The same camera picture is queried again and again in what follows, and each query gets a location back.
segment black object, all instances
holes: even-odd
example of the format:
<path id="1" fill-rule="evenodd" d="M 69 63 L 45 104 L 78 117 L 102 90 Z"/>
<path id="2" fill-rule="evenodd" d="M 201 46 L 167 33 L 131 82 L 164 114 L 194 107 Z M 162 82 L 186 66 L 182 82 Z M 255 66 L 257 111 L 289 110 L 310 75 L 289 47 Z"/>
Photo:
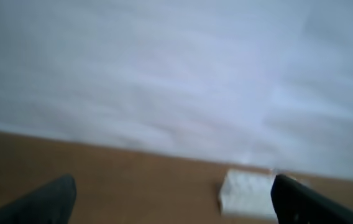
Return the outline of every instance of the black object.
<path id="1" fill-rule="evenodd" d="M 276 176 L 271 196 L 279 224 L 353 224 L 353 211 L 283 174 Z"/>
<path id="2" fill-rule="evenodd" d="M 0 224 L 66 224 L 75 200 L 75 180 L 64 175 L 0 208 Z"/>

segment white backdrop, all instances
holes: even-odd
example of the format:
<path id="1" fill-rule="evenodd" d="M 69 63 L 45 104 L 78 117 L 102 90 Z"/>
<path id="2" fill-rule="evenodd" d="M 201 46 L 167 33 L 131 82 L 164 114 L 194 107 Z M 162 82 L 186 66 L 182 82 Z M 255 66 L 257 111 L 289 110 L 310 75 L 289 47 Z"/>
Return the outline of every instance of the white backdrop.
<path id="1" fill-rule="evenodd" d="M 353 0 L 0 0 L 0 130 L 353 179 Z"/>

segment white object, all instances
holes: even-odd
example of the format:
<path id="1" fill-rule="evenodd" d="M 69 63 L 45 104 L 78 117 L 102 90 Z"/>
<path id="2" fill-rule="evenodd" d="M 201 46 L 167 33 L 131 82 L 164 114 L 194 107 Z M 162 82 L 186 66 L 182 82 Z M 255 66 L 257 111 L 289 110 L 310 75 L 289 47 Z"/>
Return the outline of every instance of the white object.
<path id="1" fill-rule="evenodd" d="M 275 177 L 230 170 L 219 194 L 222 215 L 276 220 L 270 190 Z"/>

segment wall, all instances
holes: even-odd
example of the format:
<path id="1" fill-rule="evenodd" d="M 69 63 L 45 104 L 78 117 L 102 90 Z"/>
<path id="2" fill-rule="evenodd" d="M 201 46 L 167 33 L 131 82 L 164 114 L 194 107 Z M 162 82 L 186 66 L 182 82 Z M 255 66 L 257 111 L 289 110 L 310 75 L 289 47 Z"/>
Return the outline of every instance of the wall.
<path id="1" fill-rule="evenodd" d="M 353 179 L 353 0 L 0 0 L 0 130 Z"/>

